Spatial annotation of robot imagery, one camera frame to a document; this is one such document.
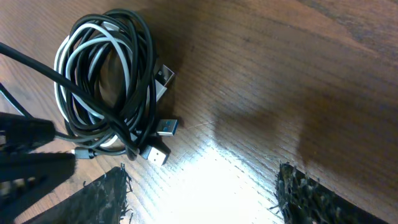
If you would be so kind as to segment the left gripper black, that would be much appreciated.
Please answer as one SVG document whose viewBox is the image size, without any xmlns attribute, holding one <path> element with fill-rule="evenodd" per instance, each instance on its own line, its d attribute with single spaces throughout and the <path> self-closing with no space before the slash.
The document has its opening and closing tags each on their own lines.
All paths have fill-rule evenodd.
<svg viewBox="0 0 398 224">
<path fill-rule="evenodd" d="M 74 174 L 72 153 L 33 152 L 54 138 L 49 120 L 1 113 L 2 218 L 19 216 Z"/>
</svg>

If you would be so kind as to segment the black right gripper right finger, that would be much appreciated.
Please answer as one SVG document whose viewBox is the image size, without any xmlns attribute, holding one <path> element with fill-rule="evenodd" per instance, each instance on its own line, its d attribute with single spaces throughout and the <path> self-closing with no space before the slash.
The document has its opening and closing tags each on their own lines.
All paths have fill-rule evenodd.
<svg viewBox="0 0 398 224">
<path fill-rule="evenodd" d="M 277 209 L 275 214 L 281 214 L 284 223 L 389 222 L 389 210 L 381 208 L 382 202 L 360 207 L 289 162 L 278 163 L 274 197 L 270 209 Z"/>
</svg>

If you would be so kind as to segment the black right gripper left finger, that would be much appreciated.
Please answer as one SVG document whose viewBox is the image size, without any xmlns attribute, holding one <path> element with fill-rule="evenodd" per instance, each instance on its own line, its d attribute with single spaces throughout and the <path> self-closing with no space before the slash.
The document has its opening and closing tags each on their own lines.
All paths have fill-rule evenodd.
<svg viewBox="0 0 398 224">
<path fill-rule="evenodd" d="M 35 223 L 120 223 L 132 209 L 127 202 L 131 178 L 122 164 L 83 186 L 72 196 L 27 220 Z"/>
</svg>

